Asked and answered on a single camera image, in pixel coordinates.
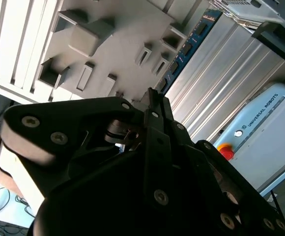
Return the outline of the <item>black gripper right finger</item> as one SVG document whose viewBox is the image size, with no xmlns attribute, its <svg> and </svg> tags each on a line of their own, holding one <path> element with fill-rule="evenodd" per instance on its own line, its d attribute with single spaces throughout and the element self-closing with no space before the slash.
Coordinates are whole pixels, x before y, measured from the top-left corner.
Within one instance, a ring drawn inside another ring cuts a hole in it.
<svg viewBox="0 0 285 236">
<path fill-rule="evenodd" d="M 154 93 L 157 155 L 154 198 L 177 236 L 285 236 L 285 220 L 206 141 L 193 142 Z"/>
</svg>

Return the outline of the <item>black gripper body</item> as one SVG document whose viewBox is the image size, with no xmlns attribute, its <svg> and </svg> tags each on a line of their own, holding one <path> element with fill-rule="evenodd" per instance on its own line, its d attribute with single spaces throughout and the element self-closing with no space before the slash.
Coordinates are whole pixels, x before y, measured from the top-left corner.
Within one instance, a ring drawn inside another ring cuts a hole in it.
<svg viewBox="0 0 285 236">
<path fill-rule="evenodd" d="M 41 205 L 32 236 L 228 236 L 225 198 L 204 196 L 212 175 L 203 154 L 131 151 L 54 190 Z"/>
</svg>

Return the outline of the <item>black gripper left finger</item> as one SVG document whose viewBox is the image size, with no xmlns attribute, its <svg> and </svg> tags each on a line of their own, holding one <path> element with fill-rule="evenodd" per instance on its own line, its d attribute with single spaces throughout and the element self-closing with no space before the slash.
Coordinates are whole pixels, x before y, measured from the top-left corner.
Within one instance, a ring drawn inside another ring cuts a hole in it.
<svg viewBox="0 0 285 236">
<path fill-rule="evenodd" d="M 141 111 L 120 97 L 16 105 L 0 128 L 0 184 L 32 209 L 166 205 L 169 101 Z"/>
</svg>

